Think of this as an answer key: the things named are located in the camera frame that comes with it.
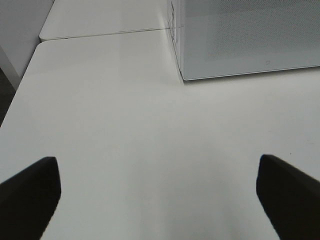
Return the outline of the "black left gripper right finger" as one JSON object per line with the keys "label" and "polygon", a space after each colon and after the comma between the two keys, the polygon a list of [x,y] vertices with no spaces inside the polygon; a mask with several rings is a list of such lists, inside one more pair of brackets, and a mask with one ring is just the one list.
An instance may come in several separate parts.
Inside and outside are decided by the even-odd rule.
{"label": "black left gripper right finger", "polygon": [[256,194],[281,240],[320,238],[320,182],[271,154],[259,160]]}

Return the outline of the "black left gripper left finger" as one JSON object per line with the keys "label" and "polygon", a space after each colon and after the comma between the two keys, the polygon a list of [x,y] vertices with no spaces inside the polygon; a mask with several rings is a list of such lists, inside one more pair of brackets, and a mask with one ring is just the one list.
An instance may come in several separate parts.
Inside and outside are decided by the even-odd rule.
{"label": "black left gripper left finger", "polygon": [[59,200],[57,159],[44,157],[0,184],[0,238],[39,240]]}

